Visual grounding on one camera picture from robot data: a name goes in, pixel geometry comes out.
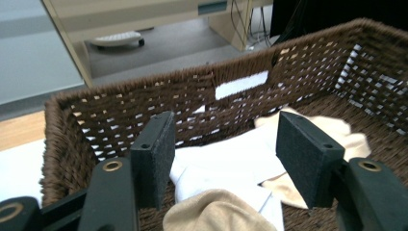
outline wooden floor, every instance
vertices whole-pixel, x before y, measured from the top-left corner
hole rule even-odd
[[[45,138],[44,111],[0,122],[0,151]]]

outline beige cloth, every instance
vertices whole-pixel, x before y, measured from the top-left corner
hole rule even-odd
[[[299,115],[296,110],[289,107],[286,107],[281,111]],[[326,116],[305,117],[344,147],[344,159],[346,161],[349,161],[351,158],[355,157],[366,158],[371,153],[366,136],[362,133],[352,134],[350,125],[342,119]],[[277,130],[278,122],[279,114],[269,117],[259,117],[255,120],[255,127],[270,126],[271,130],[275,131],[275,129]],[[301,197],[299,191],[296,189],[288,173],[284,173],[279,177],[269,179],[262,183],[262,186],[271,190],[273,196],[280,198],[284,204],[307,209],[305,201]]]
[[[226,190],[209,190],[174,205],[165,231],[276,231],[252,207]]]

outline brown wicker basket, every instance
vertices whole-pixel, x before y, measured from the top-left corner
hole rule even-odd
[[[216,87],[266,70],[265,84],[216,100]],[[99,160],[125,155],[150,117],[167,110],[176,113],[177,147],[237,136],[286,105],[340,117],[408,185],[407,80],[408,35],[359,19],[220,64],[61,93],[46,103],[42,203],[86,188]],[[162,229],[173,193],[168,183],[164,209],[141,211],[142,230]],[[284,206],[287,230],[333,230],[334,216]]]

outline desk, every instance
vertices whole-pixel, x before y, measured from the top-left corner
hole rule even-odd
[[[42,1],[88,87],[92,87],[92,80],[85,40],[209,16],[213,30],[237,49],[244,50],[251,10],[273,2],[236,0],[237,5],[232,5],[232,0]],[[209,13],[199,10],[199,6],[211,4],[225,4],[225,10]],[[237,30],[231,22],[232,6]]]

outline black object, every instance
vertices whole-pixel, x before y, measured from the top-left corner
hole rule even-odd
[[[339,201],[341,230],[408,229],[408,191],[386,166],[343,160],[344,149],[312,122],[281,112],[276,153],[308,207]]]
[[[406,0],[275,0],[270,37],[276,43],[366,17],[408,31]]]
[[[175,153],[174,113],[153,116],[126,158],[99,163],[89,187],[42,208],[32,197],[0,203],[0,230],[139,230],[138,209],[161,208]]]

